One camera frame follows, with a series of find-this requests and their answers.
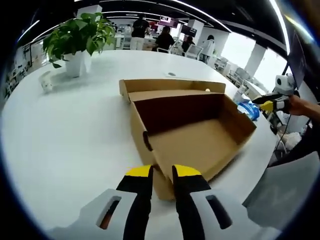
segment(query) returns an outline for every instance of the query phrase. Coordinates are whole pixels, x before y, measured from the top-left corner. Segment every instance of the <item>person in black shirt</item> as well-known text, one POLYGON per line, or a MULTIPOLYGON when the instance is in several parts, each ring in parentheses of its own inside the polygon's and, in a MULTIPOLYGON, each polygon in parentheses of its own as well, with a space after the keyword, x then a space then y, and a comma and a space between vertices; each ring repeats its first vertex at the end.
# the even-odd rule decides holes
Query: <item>person in black shirt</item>
POLYGON ((167 53, 169 47, 171 45, 173 45, 175 43, 173 37, 170 35, 170 27, 169 26, 165 26, 162 29, 161 34, 158 36, 158 38, 155 41, 156 46, 154 48, 152 48, 152 51, 157 52, 157 48, 159 49, 159 52, 161 53, 167 53))
POLYGON ((193 37, 192 36, 188 36, 186 38, 186 41, 183 41, 183 43, 182 43, 182 49, 183 49, 182 55, 183 56, 185 56, 185 52, 188 51, 188 49, 189 49, 191 44, 195 45, 195 43, 193 42, 193 37))
POLYGON ((132 39, 130 42, 131 50, 142 50, 145 43, 146 31, 149 31, 149 23, 144 20, 144 14, 139 15, 139 19, 133 23, 132 39))

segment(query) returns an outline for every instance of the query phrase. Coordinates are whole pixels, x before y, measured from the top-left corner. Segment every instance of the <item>blue object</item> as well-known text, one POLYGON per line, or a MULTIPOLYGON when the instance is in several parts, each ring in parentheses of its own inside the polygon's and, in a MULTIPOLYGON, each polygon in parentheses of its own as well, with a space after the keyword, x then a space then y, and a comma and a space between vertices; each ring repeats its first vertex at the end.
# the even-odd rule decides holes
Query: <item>blue object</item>
POLYGON ((260 116, 259 108, 251 102, 241 102, 238 104, 238 110, 246 114, 252 121, 255 121, 260 116))

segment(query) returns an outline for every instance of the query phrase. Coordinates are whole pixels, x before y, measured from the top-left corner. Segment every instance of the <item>white flower pot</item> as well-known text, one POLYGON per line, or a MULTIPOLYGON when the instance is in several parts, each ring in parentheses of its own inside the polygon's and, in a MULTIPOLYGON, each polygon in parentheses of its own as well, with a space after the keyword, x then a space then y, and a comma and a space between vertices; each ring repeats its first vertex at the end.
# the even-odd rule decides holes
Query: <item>white flower pot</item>
POLYGON ((66 74, 71 78, 77 78, 90 72, 91 56, 85 51, 77 51, 75 55, 64 55, 66 74))

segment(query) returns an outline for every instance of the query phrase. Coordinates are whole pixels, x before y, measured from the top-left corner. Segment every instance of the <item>box flap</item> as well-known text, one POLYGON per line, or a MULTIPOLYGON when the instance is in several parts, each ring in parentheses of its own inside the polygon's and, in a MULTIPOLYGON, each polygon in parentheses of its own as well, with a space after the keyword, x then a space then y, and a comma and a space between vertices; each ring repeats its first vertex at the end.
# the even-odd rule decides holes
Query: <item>box flap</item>
POLYGON ((119 81, 120 94, 129 102, 160 97, 223 94, 226 85, 220 82, 179 79, 133 79, 119 81))

